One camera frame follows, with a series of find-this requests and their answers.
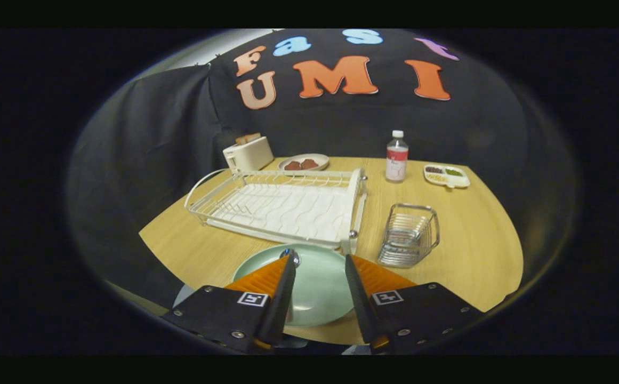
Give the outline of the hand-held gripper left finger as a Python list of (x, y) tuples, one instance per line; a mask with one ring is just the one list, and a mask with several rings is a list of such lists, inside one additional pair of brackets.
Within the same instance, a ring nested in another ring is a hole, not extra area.
[(161, 318), (217, 347), (270, 354), (283, 338), (297, 268), (297, 252), (283, 251), (226, 287), (200, 287)]

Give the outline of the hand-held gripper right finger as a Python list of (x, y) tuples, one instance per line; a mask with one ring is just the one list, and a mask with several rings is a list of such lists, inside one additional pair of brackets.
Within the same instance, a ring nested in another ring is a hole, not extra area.
[(373, 354), (421, 354), (484, 316), (438, 282), (415, 283), (356, 255), (345, 258), (363, 342)]

